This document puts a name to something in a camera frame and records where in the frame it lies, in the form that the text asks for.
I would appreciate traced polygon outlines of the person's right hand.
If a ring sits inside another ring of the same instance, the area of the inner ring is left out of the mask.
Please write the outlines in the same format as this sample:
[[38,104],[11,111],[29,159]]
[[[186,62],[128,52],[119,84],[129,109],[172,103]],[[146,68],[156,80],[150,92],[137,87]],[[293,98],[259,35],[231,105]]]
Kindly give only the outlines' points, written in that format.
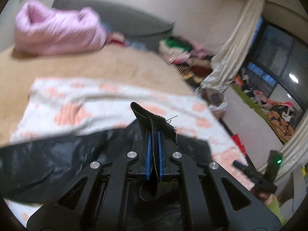
[[272,193],[266,193],[258,191],[255,193],[255,196],[265,205],[269,206],[274,198],[274,195]]

